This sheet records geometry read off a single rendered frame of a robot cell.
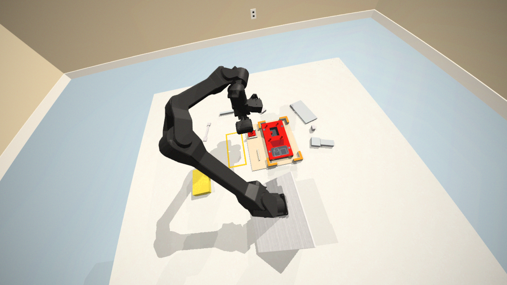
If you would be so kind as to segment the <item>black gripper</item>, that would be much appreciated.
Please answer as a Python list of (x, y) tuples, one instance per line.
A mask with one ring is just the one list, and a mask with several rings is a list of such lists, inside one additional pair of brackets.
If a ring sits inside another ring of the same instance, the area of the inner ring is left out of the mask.
[(248, 106), (248, 101), (246, 101), (242, 104), (236, 105), (231, 103), (232, 109), (234, 110), (235, 117), (238, 116), (238, 122), (236, 122), (236, 132), (239, 135), (242, 135), (243, 133), (248, 133), (254, 131), (252, 127), (252, 121), (247, 116), (246, 107)]

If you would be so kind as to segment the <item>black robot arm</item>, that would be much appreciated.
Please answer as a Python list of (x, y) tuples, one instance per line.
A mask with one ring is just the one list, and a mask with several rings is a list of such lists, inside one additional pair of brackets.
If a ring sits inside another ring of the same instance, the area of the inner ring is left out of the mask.
[[(275, 218), (288, 215), (284, 194), (269, 193), (258, 180), (246, 182), (233, 170), (206, 151), (203, 141), (193, 131), (189, 109), (210, 95), (216, 95), (227, 86), (227, 98), (235, 105), (246, 101), (245, 88), (249, 72), (243, 67), (232, 69), (218, 66), (205, 80), (172, 96), (165, 105), (165, 119), (162, 138), (159, 140), (160, 153), (178, 163), (199, 170), (211, 180), (233, 193), (238, 202), (253, 217)], [(256, 93), (247, 99), (246, 111), (261, 112), (263, 104)], [(284, 195), (284, 196), (283, 196)]]

